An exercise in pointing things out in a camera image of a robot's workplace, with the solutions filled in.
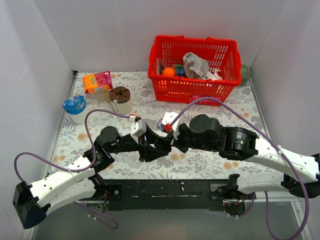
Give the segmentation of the lavender earbud charging case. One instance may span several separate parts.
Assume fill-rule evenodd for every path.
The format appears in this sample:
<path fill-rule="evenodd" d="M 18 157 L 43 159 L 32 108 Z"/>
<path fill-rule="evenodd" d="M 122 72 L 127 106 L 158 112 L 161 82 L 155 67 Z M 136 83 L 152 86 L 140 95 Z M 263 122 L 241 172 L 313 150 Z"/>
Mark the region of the lavender earbud charging case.
<path fill-rule="evenodd" d="M 158 123 L 157 123 L 157 128 L 159 129 L 159 130 L 163 130 L 164 129 L 164 125 L 163 125 L 163 123 L 162 123 L 162 118 L 158 121 Z"/>

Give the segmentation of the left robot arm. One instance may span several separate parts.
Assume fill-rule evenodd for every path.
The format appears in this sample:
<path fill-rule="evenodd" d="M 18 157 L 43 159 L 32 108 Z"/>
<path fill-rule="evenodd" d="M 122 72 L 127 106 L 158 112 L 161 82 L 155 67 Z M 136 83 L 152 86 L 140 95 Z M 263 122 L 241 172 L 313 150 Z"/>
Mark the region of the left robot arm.
<path fill-rule="evenodd" d="M 131 133 L 121 136 L 114 126 L 102 129 L 87 150 L 77 160 L 41 180 L 22 181 L 15 187 L 12 204 L 24 229 L 41 223 L 47 215 L 79 200 L 120 200 L 120 185 L 109 185 L 100 172 L 115 160 L 112 153 L 138 152 L 142 162 L 151 162 L 167 156 L 171 151 L 173 135 L 166 137 L 153 132 L 148 125 L 131 125 Z"/>

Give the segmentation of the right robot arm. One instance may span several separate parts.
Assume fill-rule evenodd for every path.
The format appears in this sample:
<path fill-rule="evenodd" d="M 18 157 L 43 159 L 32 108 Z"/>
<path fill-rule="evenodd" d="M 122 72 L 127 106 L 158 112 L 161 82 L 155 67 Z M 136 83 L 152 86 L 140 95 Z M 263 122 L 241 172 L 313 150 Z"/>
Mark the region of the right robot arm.
<path fill-rule="evenodd" d="M 276 150 L 263 137 L 243 127 L 224 127 L 206 114 L 195 116 L 188 125 L 176 120 L 177 113 L 166 112 L 157 127 L 173 134 L 173 146 L 217 152 L 223 159 L 257 163 L 271 173 L 229 175 L 227 184 L 212 188 L 214 197 L 237 199 L 255 192 L 288 192 L 304 197 L 303 181 L 309 198 L 320 195 L 320 155 L 305 156 L 280 148 Z"/>

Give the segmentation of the black earbud charging case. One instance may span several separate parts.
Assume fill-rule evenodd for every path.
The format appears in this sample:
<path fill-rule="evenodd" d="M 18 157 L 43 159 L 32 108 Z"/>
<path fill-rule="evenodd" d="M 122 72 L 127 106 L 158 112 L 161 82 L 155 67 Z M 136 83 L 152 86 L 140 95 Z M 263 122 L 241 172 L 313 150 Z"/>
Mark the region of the black earbud charging case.
<path fill-rule="evenodd" d="M 160 150 L 163 150 L 167 153 L 169 153 L 172 148 L 171 148 L 171 140 L 167 139 L 167 138 L 158 138 L 155 143 L 154 146 Z"/>

